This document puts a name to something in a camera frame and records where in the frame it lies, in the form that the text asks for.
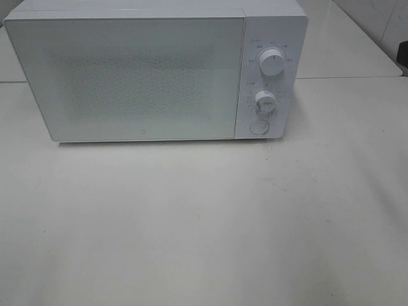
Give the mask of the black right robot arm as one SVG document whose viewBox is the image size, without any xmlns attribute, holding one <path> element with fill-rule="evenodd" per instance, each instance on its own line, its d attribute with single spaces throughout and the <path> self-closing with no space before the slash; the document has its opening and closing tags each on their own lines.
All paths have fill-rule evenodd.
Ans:
<svg viewBox="0 0 408 306">
<path fill-rule="evenodd" d="M 408 68 L 408 41 L 403 41 L 398 46 L 397 63 Z"/>
</svg>

